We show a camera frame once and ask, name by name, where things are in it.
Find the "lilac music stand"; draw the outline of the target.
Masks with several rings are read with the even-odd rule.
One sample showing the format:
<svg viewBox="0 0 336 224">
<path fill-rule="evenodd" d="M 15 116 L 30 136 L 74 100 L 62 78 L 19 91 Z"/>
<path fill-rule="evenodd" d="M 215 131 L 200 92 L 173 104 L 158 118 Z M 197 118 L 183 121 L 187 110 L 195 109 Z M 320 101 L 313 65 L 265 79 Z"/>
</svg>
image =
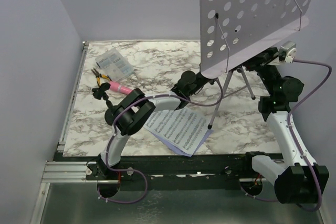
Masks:
<svg viewBox="0 0 336 224">
<path fill-rule="evenodd" d="M 199 0 L 200 73 L 215 79 L 308 25 L 311 0 Z"/>
</svg>

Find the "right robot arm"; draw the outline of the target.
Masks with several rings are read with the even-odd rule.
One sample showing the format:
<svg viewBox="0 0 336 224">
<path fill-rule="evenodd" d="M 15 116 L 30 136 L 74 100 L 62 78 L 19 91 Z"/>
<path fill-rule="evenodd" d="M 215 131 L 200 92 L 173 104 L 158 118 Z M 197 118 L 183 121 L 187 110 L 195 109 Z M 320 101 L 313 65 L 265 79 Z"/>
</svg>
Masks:
<svg viewBox="0 0 336 224">
<path fill-rule="evenodd" d="M 248 71 L 255 71 L 268 91 L 262 96 L 258 110 L 273 132 L 280 147 L 284 166 L 280 166 L 266 154 L 252 154 L 241 165 L 242 173 L 249 178 L 260 174 L 274 187 L 277 200 L 282 204 L 315 204 L 318 210 L 322 194 L 329 178 L 326 166 L 320 166 L 309 154 L 300 137 L 290 104 L 300 105 L 299 95 L 304 84 L 297 78 L 281 76 L 276 65 L 294 62 L 295 48 L 268 48 L 243 63 Z"/>
</svg>

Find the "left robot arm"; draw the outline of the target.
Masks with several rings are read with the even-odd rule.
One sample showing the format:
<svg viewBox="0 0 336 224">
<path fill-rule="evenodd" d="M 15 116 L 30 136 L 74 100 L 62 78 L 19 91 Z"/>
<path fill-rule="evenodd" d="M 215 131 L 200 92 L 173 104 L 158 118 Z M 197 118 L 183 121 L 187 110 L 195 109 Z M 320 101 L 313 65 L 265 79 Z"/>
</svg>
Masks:
<svg viewBox="0 0 336 224">
<path fill-rule="evenodd" d="M 106 148 L 97 158 L 98 173 L 104 179 L 112 179 L 116 175 L 116 164 L 120 162 L 121 153 L 128 139 L 142 129 L 153 113 L 183 109 L 191 103 L 191 96 L 198 93 L 206 84 L 214 82 L 214 79 L 208 79 L 201 73 L 185 71 L 169 92 L 147 97 L 144 92 L 136 88 L 117 105 L 112 104 L 106 93 L 112 87 L 111 84 L 106 82 L 93 88 L 93 97 L 106 102 L 108 109 L 104 119 L 115 130 Z"/>
</svg>

